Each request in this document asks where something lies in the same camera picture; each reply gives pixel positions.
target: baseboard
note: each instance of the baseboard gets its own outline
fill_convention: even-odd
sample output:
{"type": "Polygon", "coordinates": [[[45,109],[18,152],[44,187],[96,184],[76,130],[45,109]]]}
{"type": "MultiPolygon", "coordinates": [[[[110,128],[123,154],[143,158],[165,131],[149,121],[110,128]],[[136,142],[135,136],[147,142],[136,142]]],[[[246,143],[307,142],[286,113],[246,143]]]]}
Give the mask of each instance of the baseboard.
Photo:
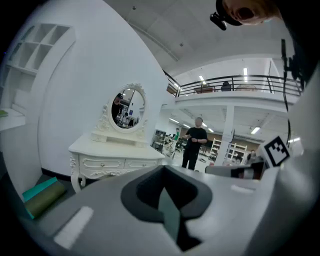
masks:
{"type": "MultiPolygon", "coordinates": [[[[68,176],[68,175],[57,173],[57,172],[54,172],[54,171],[51,171],[51,170],[47,170],[47,169],[44,169],[44,168],[41,168],[41,170],[42,170],[42,174],[44,174],[44,175],[47,175],[49,177],[56,177],[57,179],[62,180],[62,181],[71,182],[70,176],[68,176]]],[[[96,181],[98,181],[98,179],[85,178],[85,183],[87,185],[91,184],[91,183],[94,183],[96,181]]]]}

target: metal railing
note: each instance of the metal railing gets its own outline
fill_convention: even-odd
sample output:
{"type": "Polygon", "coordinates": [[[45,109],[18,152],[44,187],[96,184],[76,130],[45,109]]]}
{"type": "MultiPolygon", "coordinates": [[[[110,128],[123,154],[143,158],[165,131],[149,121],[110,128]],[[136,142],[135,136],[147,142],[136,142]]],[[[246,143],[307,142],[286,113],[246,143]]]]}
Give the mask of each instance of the metal railing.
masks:
{"type": "MultiPolygon", "coordinates": [[[[215,93],[215,92],[263,92],[283,94],[283,77],[270,75],[231,75],[206,79],[180,85],[167,72],[167,91],[175,97],[215,93]]],[[[301,84],[297,80],[286,79],[286,95],[299,97],[302,93],[301,84]]]]}

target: white bookshelf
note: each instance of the white bookshelf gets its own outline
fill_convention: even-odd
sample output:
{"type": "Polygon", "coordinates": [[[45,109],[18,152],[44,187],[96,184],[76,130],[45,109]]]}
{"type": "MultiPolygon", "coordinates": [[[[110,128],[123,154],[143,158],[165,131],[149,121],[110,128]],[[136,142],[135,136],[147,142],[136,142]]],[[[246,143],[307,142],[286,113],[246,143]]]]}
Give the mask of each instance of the white bookshelf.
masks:
{"type": "MultiPolygon", "coordinates": [[[[7,111],[8,116],[0,117],[0,131],[21,126],[26,121],[25,115],[30,104],[30,93],[38,71],[48,53],[69,29],[69,26],[57,24],[32,25],[18,39],[13,50],[8,52],[9,58],[1,70],[0,107],[9,112],[7,111]]],[[[74,42],[75,37],[66,38],[66,44],[69,44],[70,40],[74,42]]]]}
{"type": "MultiPolygon", "coordinates": [[[[210,155],[213,154],[217,156],[220,146],[221,146],[221,140],[214,139],[212,143],[210,155]]],[[[232,160],[239,156],[242,158],[241,163],[243,163],[247,155],[247,152],[246,152],[247,147],[248,146],[242,146],[237,143],[234,143],[234,144],[232,143],[228,149],[228,152],[226,153],[226,158],[229,160],[232,160]]]]}

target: teal mat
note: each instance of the teal mat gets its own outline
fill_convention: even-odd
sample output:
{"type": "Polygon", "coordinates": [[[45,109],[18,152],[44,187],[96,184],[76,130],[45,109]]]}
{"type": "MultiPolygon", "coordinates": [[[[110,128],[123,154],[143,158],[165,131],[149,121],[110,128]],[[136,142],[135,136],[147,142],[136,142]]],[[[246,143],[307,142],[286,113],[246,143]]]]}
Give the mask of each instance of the teal mat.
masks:
{"type": "Polygon", "coordinates": [[[42,182],[38,185],[36,185],[33,188],[30,188],[29,190],[27,190],[26,192],[24,192],[23,195],[23,199],[24,201],[28,201],[31,198],[33,198],[35,195],[37,195],[38,193],[40,193],[42,190],[46,189],[47,187],[49,187],[51,184],[57,182],[57,177],[51,178],[46,180],[45,182],[42,182]]]}

